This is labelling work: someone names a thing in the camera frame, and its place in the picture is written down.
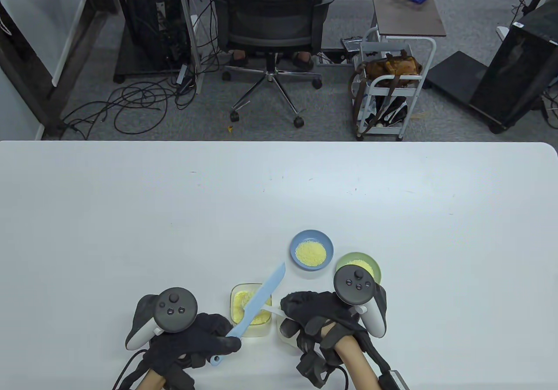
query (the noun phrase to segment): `gray carpet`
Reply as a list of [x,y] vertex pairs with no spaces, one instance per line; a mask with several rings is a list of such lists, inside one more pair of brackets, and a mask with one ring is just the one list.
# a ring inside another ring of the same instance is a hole
[[[438,39],[434,62],[462,50],[488,65],[500,45],[496,26],[510,24],[513,16],[510,10],[514,3],[517,0],[436,0],[448,37]],[[199,11],[205,5],[207,0],[197,1]],[[341,37],[362,35],[369,27],[372,14],[371,0],[335,0],[325,22],[323,47],[339,47]],[[207,26],[208,16],[204,16],[203,21]],[[83,103],[106,100],[118,87],[112,82],[112,75],[122,31],[123,19],[110,17],[63,115]],[[415,45],[413,53],[419,61],[424,61],[425,46]],[[229,131],[229,107],[255,80],[234,75],[233,81],[225,83],[221,81],[220,73],[211,73],[205,75],[201,95],[197,95],[187,109],[180,111],[171,102],[164,121],[152,131],[136,136],[118,133],[113,127],[114,112],[111,111],[105,122],[96,123],[90,139],[354,141],[347,95],[350,68],[317,69],[323,74],[323,87],[319,91],[315,91],[309,82],[283,79],[295,105],[305,109],[306,124],[301,129],[293,127],[293,115],[279,92],[271,86],[264,86],[253,96],[252,102],[240,110],[241,120]],[[77,115],[84,117],[94,110],[95,106],[91,106]],[[415,113],[416,118],[411,120],[405,141],[542,141],[558,147],[558,132],[550,129],[539,113],[529,113],[506,133],[494,135],[465,107],[435,91],[425,90]],[[160,116],[158,111],[152,110],[126,111],[121,114],[119,125],[129,131],[139,131],[150,127]],[[64,139],[80,138],[75,132],[64,136]],[[367,139],[393,140],[392,137]]]

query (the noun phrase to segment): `brown bag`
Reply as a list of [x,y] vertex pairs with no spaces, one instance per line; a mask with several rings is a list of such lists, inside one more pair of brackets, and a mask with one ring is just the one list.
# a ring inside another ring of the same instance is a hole
[[[366,79],[361,79],[361,82],[358,86],[357,95],[353,95],[352,85],[354,82],[354,78],[357,75],[362,75],[363,72],[366,71]],[[383,76],[383,75],[394,75],[393,79],[386,79],[385,81],[380,81],[377,86],[383,88],[389,88],[388,95],[383,101],[382,109],[376,112],[374,119],[369,123],[367,129],[361,133],[367,133],[372,127],[376,125],[378,120],[382,117],[382,114],[385,112],[387,107],[389,106],[389,102],[393,95],[393,91],[395,88],[405,88],[410,83],[414,81],[410,81],[408,79],[401,80],[402,75],[420,75],[422,72],[422,65],[417,62],[417,60],[413,56],[407,55],[405,50],[401,50],[401,56],[393,56],[391,54],[387,54],[384,59],[378,59],[377,61],[369,61],[361,63],[357,69],[351,75],[349,79],[349,95],[352,99],[354,99],[353,104],[353,122],[354,124],[357,123],[358,113],[362,106],[362,101],[364,99],[364,94],[366,91],[366,83],[367,81],[374,81],[374,79]]]

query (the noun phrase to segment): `person's feet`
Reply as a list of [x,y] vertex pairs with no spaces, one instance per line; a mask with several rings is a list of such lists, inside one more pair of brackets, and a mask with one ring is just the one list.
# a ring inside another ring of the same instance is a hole
[[301,71],[311,71],[313,69],[312,55],[309,51],[299,51],[293,56],[293,65]]
[[231,54],[231,59],[229,60],[230,66],[245,67],[248,64],[248,58],[246,57],[246,52],[243,50],[233,50]]

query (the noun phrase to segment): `black glove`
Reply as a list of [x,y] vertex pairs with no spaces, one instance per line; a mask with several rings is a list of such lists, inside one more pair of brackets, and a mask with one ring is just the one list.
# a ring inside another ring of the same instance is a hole
[[[287,295],[281,300],[281,309],[293,319],[285,319],[281,324],[281,333],[290,338],[300,331],[297,346],[308,353],[315,343],[320,343],[320,350],[325,362],[330,366],[342,364],[333,349],[343,336],[354,336],[361,350],[378,364],[382,372],[389,370],[389,365],[375,350],[368,331],[358,323],[358,314],[351,314],[350,306],[343,302],[335,293],[326,291],[300,291]],[[337,324],[321,338],[321,329],[330,321]]]
[[241,348],[239,338],[225,337],[232,328],[221,315],[198,313],[187,330],[154,336],[143,360],[160,376],[165,376],[174,363],[181,368],[199,368],[212,356],[228,355]]

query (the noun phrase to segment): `light blue knife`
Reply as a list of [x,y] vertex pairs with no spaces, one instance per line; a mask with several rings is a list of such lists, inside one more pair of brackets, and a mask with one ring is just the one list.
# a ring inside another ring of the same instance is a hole
[[[271,296],[273,291],[277,288],[283,277],[285,276],[285,263],[283,262],[271,277],[269,277],[261,287],[256,291],[253,298],[250,299],[248,304],[245,307],[245,316],[242,318],[241,322],[237,324],[234,328],[231,329],[227,336],[235,336],[236,338],[241,338],[246,332],[246,329],[250,326],[252,320],[257,316],[259,311],[262,309],[262,306],[265,304],[267,299]],[[225,356],[212,356],[211,357],[211,365],[218,366],[221,364]]]

